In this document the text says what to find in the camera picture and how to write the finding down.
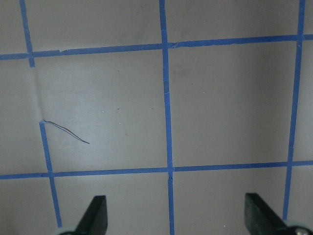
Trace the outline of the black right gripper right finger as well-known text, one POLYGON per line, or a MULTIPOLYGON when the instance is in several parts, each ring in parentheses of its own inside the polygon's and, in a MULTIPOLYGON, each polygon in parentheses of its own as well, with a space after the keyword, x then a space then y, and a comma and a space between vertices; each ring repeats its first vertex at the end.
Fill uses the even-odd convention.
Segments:
POLYGON ((293 228, 257 194, 245 194, 245 226, 250 235, 292 235, 293 228))

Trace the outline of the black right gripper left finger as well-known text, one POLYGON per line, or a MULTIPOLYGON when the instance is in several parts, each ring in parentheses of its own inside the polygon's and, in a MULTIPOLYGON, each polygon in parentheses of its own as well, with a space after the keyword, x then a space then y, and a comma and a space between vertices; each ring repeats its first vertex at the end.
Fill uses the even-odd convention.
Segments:
POLYGON ((95 196, 74 230, 75 235, 105 235, 108 228, 106 196, 95 196))

